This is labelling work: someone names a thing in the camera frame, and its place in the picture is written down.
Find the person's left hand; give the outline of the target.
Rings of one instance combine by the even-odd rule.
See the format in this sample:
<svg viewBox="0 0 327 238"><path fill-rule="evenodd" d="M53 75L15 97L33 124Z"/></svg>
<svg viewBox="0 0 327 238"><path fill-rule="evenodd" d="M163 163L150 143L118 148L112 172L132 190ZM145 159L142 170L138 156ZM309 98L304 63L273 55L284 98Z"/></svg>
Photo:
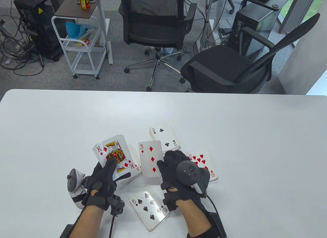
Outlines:
<svg viewBox="0 0 327 238"><path fill-rule="evenodd" d="M97 163L92 175L87 180L87 194L82 200L84 206L97 206L107 211L110 205L107 199L113 196L117 188L117 184L113 180L117 164L115 157L109 158L104 167Z"/></svg>

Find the person's right hand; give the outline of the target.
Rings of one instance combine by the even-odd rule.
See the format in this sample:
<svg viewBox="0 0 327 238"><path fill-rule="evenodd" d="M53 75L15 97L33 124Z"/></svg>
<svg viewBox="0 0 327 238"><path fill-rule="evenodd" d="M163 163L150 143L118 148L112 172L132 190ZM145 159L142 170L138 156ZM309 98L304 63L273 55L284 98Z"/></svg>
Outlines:
<svg viewBox="0 0 327 238"><path fill-rule="evenodd" d="M157 161L163 183L160 185L162 190L167 192L164 194L163 203L168 207L169 211L177 209L178 200L192 200L195 205L204 213L207 212L201 199L194 188L184 185L177 178L177 166L183 161L189 161L189 157L182 151L167 151L162 160Z"/></svg>

